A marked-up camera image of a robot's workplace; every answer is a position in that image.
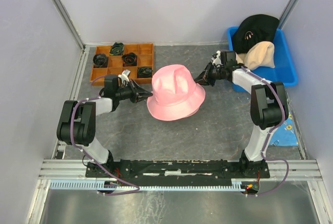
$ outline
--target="blue bin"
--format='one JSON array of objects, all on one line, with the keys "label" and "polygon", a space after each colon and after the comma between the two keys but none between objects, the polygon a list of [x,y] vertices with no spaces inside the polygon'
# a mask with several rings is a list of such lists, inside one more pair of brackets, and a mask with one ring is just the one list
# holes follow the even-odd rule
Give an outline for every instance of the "blue bin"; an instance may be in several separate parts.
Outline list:
[{"label": "blue bin", "polygon": [[[233,49],[232,36],[237,31],[238,27],[231,27],[227,30],[229,50]],[[274,64],[275,68],[258,67],[253,70],[253,73],[272,82],[283,82],[285,87],[295,86],[298,82],[295,67],[292,63],[291,55],[287,45],[285,35],[281,29],[277,29],[273,40]],[[234,91],[244,92],[245,90],[238,85],[233,85]]]}]

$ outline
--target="black cap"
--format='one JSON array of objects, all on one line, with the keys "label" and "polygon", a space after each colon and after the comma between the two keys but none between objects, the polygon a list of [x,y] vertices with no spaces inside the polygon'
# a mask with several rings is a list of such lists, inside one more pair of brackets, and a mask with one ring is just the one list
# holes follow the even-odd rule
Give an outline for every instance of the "black cap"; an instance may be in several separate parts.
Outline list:
[{"label": "black cap", "polygon": [[232,37],[234,51],[244,54],[258,42],[273,42],[279,22],[279,19],[269,15],[247,17]]}]

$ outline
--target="pink hat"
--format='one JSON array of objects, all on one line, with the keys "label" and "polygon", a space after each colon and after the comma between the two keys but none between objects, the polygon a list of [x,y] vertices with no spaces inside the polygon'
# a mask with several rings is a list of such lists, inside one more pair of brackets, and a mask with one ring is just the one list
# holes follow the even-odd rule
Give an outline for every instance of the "pink hat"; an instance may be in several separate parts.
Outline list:
[{"label": "pink hat", "polygon": [[162,67],[152,77],[153,96],[147,99],[150,114],[172,121],[191,116],[199,110],[206,95],[190,71],[181,64]]}]

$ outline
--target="hat crown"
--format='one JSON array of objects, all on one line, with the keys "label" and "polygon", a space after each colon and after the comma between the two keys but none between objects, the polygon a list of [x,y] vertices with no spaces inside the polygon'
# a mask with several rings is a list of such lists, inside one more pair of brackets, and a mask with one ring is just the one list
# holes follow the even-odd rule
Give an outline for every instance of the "hat crown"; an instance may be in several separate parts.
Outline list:
[{"label": "hat crown", "polygon": [[161,106],[172,106],[188,99],[196,89],[190,71],[175,64],[158,70],[152,78],[152,90]]}]

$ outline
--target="beige fabric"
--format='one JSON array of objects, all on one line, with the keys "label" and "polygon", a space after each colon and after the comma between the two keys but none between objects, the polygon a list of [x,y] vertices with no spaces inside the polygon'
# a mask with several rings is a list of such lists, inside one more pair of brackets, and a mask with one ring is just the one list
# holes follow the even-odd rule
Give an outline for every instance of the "beige fabric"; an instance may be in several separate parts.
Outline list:
[{"label": "beige fabric", "polygon": [[247,54],[236,55],[236,60],[238,63],[243,63],[250,70],[255,70],[258,67],[275,68],[274,44],[269,41],[261,41],[253,46]]}]

